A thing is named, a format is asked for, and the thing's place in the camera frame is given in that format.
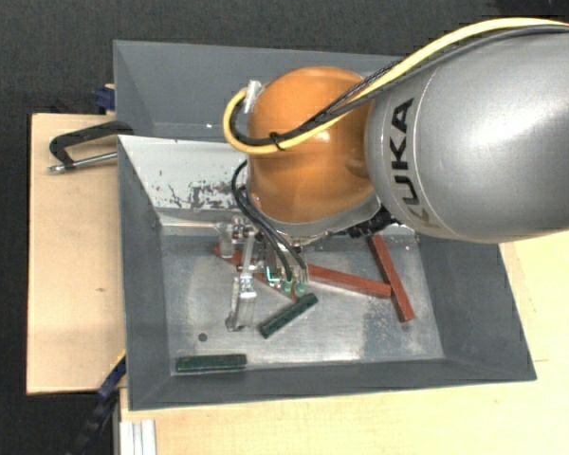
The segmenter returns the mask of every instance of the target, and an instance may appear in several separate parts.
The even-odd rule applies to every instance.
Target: yellow cable
[[[360,92],[358,92],[357,95],[355,95],[347,102],[351,103],[359,98],[362,98],[363,96],[371,93],[372,91],[378,89],[379,87],[403,76],[405,73],[409,72],[418,64],[421,64],[422,62],[426,61],[430,56],[434,55],[435,53],[443,50],[448,46],[451,46],[452,44],[456,44],[460,41],[463,41],[469,37],[473,37],[475,35],[490,32],[493,30],[502,30],[505,28],[530,27],[530,26],[542,26],[542,25],[569,27],[569,24],[564,24],[563,22],[556,22],[553,20],[515,17],[515,18],[487,20],[485,22],[480,22],[478,24],[473,24],[467,27],[459,28],[435,40],[434,42],[426,45],[425,47],[422,47],[421,49],[417,50],[409,57],[407,57],[406,59],[395,65],[392,69],[390,69],[390,71],[388,71],[381,78],[379,78],[378,80],[367,86],[366,88],[362,89]],[[237,140],[236,137],[233,135],[229,127],[229,120],[236,105],[241,100],[243,100],[246,95],[247,95],[247,89],[246,88],[241,89],[238,93],[236,93],[236,95],[234,95],[234,97],[229,101],[228,105],[226,106],[223,116],[223,129],[226,141],[236,150],[248,155],[273,154],[275,152],[278,152],[279,148],[274,144],[247,145]],[[337,123],[340,119],[342,119],[346,115],[347,113],[339,117],[333,118],[330,121],[327,121],[322,125],[317,126],[312,130],[309,130],[307,133],[304,133],[303,135],[283,140],[279,143],[279,146],[282,149],[288,149],[296,145],[299,145],[300,143],[303,143],[309,138],[313,137],[314,135],[320,133],[322,130],[332,127],[335,123]]]

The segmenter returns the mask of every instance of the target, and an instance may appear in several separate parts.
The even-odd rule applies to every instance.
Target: kuka logo
[[[390,151],[393,154],[391,162],[392,170],[395,171],[395,183],[404,185],[407,189],[406,196],[401,198],[407,205],[409,212],[426,228],[438,228],[438,225],[430,223],[430,215],[421,207],[419,197],[413,183],[413,174],[409,173],[409,162],[407,162],[406,159],[403,159],[407,156],[405,153],[405,150],[407,149],[407,112],[412,104],[413,98],[399,104],[392,115],[392,126],[396,130],[393,130],[392,135],[390,136]],[[397,135],[396,138],[400,138],[400,134],[402,134],[402,140],[396,144],[394,141],[394,135]],[[417,212],[413,207],[420,207],[421,212]]]

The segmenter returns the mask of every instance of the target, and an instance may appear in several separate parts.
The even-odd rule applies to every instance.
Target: black carpet
[[[94,403],[25,397],[28,113],[96,112],[113,39],[397,55],[499,11],[569,21],[569,0],[497,1],[0,0],[0,455],[63,453]]]

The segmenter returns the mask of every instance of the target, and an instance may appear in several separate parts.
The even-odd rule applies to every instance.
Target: wooden board
[[[124,348],[116,161],[50,174],[52,138],[109,121],[38,114],[29,176],[28,393],[99,387]],[[71,149],[115,150],[114,137]]]

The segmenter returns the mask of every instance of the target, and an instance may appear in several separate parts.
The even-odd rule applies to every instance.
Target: black cable
[[[291,243],[289,243],[285,239],[285,237],[280,232],[278,232],[278,230],[262,216],[261,212],[254,207],[252,201],[248,199],[248,197],[246,196],[246,190],[247,190],[246,186],[238,187],[236,185],[236,181],[238,180],[238,175],[247,166],[247,164],[248,162],[246,160],[243,163],[241,163],[234,172],[234,176],[232,177],[231,189],[232,193],[234,194],[234,200],[237,201],[237,204],[239,204],[240,202],[243,203],[242,207],[244,209],[244,214],[251,221],[253,221],[254,224],[258,223],[259,225],[261,225],[264,234],[271,235],[271,237],[275,239],[277,243],[282,244],[286,248],[286,250],[291,254],[291,256],[295,259],[295,261],[299,264],[299,266],[302,269],[307,269],[305,261],[303,260],[302,256],[297,252],[295,247],[293,247]]]
[[[229,119],[230,129],[232,130],[232,133],[236,137],[236,139],[239,140],[241,143],[244,143],[246,145],[259,146],[259,145],[276,144],[276,146],[279,149],[282,149],[282,147],[280,146],[281,143],[283,143],[287,140],[290,140],[291,138],[299,137],[300,135],[303,135],[307,132],[310,132],[311,130],[313,130],[317,126],[325,123],[326,121],[329,121],[333,118],[337,118],[337,117],[339,117],[345,113],[348,113],[348,112],[358,108],[359,106],[363,105],[367,101],[372,100],[374,97],[376,97],[380,93],[383,93],[383,92],[387,91],[388,89],[390,89],[392,86],[399,84],[401,81],[407,80],[408,78],[416,75],[419,72],[423,72],[428,66],[439,64],[442,61],[450,59],[451,57],[456,56],[460,53],[468,52],[469,50],[471,50],[477,46],[484,46],[486,44],[492,44],[494,42],[501,41],[503,39],[507,39],[510,37],[520,37],[520,36],[524,36],[524,35],[531,35],[531,34],[537,34],[537,33],[561,33],[561,32],[569,32],[569,27],[561,27],[561,26],[555,26],[555,25],[542,25],[542,26],[513,28],[511,30],[499,31],[497,33],[487,35],[486,37],[478,38],[478,39],[476,39],[470,43],[466,43],[463,45],[457,45],[453,49],[450,49],[450,48],[444,49],[443,51],[435,54],[435,57],[429,58],[424,64],[421,64],[420,66],[410,70],[410,72],[408,72],[407,74],[393,80],[392,82],[388,82],[387,84],[384,84],[383,86],[372,91],[371,93],[368,93],[367,95],[363,96],[362,98],[358,98],[358,99],[353,100],[352,102],[350,102],[348,104],[344,104],[344,105],[340,106],[340,104],[342,104],[347,99],[352,97],[359,90],[363,89],[364,87],[368,86],[369,84],[371,84],[375,80],[382,77],[394,65],[397,64],[397,63],[390,63],[387,66],[379,69],[376,73],[365,78],[363,81],[355,84],[355,86],[350,88],[343,95],[341,95],[335,101],[328,104],[326,107],[324,107],[322,110],[320,110],[320,112],[318,112],[312,118],[310,118],[307,121],[305,121],[304,123],[302,123],[297,128],[294,128],[293,130],[290,130],[288,132],[281,133],[281,134],[276,133],[276,132],[272,132],[269,134],[269,137],[254,138],[251,136],[242,135],[236,129],[235,122],[236,122],[236,118],[238,117],[238,113],[240,112],[240,109],[242,107],[242,102],[241,102],[238,105],[236,105],[236,107],[234,108],[234,110],[231,114],[231,117]]]
[[[286,260],[285,254],[281,251],[281,249],[279,248],[276,240],[271,235],[271,233],[269,231],[267,231],[264,228],[264,225],[261,224],[261,222],[257,220],[257,217],[255,217],[252,214],[252,212],[250,212],[250,210],[248,209],[248,198],[241,193],[241,190],[238,188],[238,185],[236,183],[238,180],[238,175],[246,166],[247,166],[247,161],[245,160],[236,168],[236,170],[234,171],[234,174],[231,178],[230,187],[231,187],[232,195],[234,196],[234,201],[236,201],[236,205],[238,206],[238,209],[240,209],[240,211],[243,214],[245,214],[245,216],[249,219],[249,221],[251,223],[253,223],[253,225],[256,226],[260,231],[263,232],[264,237],[269,242],[269,245],[274,249],[274,252],[278,255],[278,258],[281,260],[281,263],[283,264],[284,274],[286,275],[286,279],[289,282],[291,282],[293,280],[293,271],[291,270],[291,266],[289,265],[288,261]]]
[[[243,190],[245,191],[247,188],[245,186],[242,186],[239,190]],[[289,243],[286,238],[280,233],[278,232],[278,230],[272,226],[262,215],[261,212],[259,212],[254,204],[252,203],[252,201],[248,200],[248,209],[251,210],[251,212],[254,214],[255,219],[257,219],[258,221],[261,221],[262,225],[264,226],[265,229],[267,229],[270,234],[272,234],[276,240],[281,243],[286,250],[291,254],[291,256],[295,259],[295,261],[297,262],[297,264],[300,266],[301,269],[307,269],[307,265],[305,264],[305,261],[303,260],[302,256],[297,252],[297,250],[295,249],[295,247]]]

